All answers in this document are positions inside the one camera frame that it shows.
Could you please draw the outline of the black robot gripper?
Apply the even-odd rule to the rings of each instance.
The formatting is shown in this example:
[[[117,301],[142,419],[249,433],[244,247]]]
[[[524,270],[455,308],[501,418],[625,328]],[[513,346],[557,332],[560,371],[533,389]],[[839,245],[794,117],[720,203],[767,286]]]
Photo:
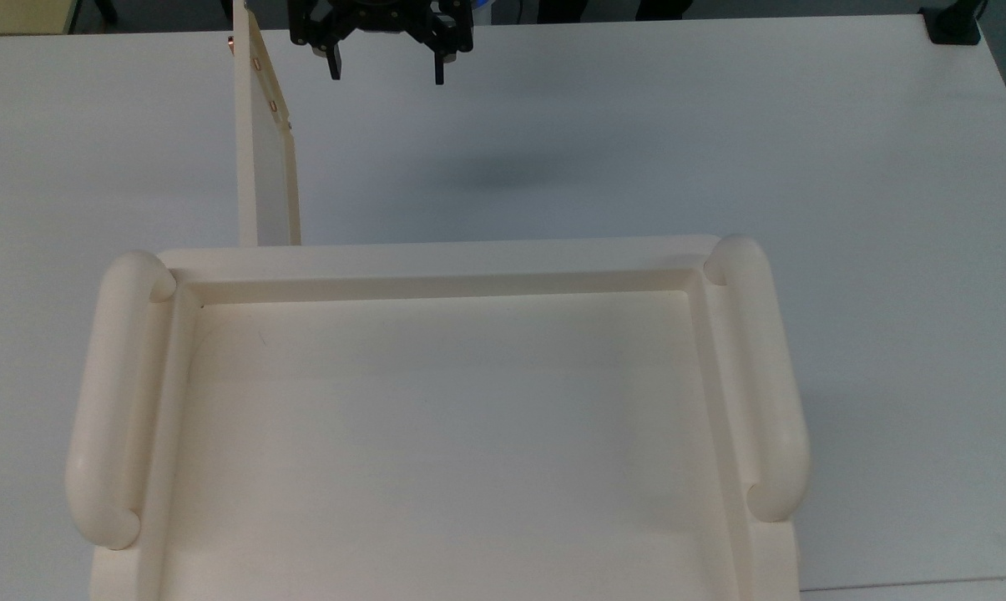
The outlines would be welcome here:
[[[342,76],[339,42],[355,31],[404,33],[433,52],[434,83],[443,85],[458,53],[473,50],[471,1],[290,1],[289,34]]]

